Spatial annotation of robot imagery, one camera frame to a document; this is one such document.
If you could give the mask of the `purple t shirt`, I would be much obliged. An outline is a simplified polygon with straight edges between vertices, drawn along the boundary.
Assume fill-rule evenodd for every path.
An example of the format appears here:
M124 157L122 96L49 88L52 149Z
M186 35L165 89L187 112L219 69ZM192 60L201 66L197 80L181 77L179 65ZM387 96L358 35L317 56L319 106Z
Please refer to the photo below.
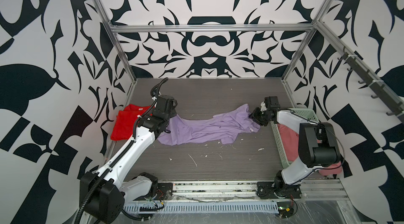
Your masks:
M249 118L249 106L214 115L206 120L188 120L179 115L171 118L167 129L157 140L168 146L202 144L220 141L223 145L233 144L240 133L257 133L260 125Z

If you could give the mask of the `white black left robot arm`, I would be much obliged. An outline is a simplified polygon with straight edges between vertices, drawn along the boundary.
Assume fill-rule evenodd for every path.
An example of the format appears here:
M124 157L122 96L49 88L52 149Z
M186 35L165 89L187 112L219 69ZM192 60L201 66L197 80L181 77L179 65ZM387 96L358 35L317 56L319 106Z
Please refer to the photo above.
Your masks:
M170 119L177 115L176 107L174 97L156 97L152 106L135 121L133 133L124 146L98 171L87 172L81 178L74 223L79 224L87 212L97 222L111 224L129 202L155 195L156 177L143 172L131 181L125 178L142 153L161 133L167 132Z

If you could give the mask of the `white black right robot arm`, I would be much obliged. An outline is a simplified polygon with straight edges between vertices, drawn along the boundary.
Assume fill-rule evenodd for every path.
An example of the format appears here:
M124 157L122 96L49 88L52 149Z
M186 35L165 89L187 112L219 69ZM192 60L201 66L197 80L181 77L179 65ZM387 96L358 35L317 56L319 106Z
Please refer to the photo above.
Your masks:
M304 179L316 171L334 170L331 166L340 162L338 138L333 126L299 115L295 108L282 108L276 96L266 97L249 118L260 126L279 124L298 134L296 160L280 170L271 185L264 182L257 184L257 195L261 199L299 198Z

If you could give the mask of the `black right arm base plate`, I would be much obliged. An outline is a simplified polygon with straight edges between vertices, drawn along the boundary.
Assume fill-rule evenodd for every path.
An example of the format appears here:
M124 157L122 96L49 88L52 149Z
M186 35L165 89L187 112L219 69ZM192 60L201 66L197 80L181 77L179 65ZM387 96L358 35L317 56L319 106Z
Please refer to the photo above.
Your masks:
M302 191L300 185L260 181L257 183L256 195L260 199L300 199Z

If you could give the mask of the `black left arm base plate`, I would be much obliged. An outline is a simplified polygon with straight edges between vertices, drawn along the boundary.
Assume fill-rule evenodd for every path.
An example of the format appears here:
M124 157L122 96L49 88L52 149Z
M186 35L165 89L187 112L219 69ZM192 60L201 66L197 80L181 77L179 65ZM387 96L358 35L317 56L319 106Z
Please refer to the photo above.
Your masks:
M173 183L158 183L155 199L166 200L173 195Z

